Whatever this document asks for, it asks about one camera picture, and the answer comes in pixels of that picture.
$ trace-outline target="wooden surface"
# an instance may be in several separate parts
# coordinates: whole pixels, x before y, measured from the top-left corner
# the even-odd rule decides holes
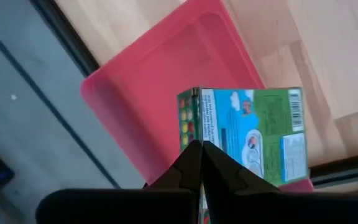
[[[106,63],[183,1],[56,2]],[[310,166],[358,155],[358,1],[225,4],[266,87],[303,87]]]

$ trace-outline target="gray floor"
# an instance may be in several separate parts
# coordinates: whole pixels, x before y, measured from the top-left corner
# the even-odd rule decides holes
[[[121,187],[144,180],[80,96],[83,75],[28,0],[0,0],[0,39]],[[2,194],[34,222],[44,196],[64,188],[112,188],[0,53],[0,157],[16,173]]]

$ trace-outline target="cardboard box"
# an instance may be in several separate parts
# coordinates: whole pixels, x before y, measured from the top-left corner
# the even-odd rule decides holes
[[[211,141],[275,186],[308,177],[300,88],[192,88],[178,95],[180,149]]]

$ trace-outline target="cartoon illustration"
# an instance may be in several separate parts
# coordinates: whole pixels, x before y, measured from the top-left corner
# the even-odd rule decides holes
[[[244,110],[243,116],[247,116],[251,113],[251,102],[250,101],[243,101],[242,102],[242,109]]]
[[[246,96],[249,98],[250,101],[254,101],[254,90],[245,90]]]
[[[233,107],[234,110],[240,111],[240,98],[239,98],[238,92],[234,91],[230,95],[230,102],[231,102],[231,106]]]
[[[248,140],[248,147],[249,147],[250,149],[254,149],[257,144],[258,144],[258,140],[256,139],[255,136],[252,136],[252,137]]]
[[[248,162],[259,162],[259,153],[255,149],[250,149],[248,152]]]
[[[261,174],[261,170],[260,170],[260,166],[256,163],[252,163],[249,167],[248,167],[249,171],[253,172],[255,175],[262,177]]]

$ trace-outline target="barcode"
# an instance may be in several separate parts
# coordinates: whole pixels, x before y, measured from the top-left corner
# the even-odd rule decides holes
[[[303,110],[301,90],[289,90],[292,131],[303,131]]]

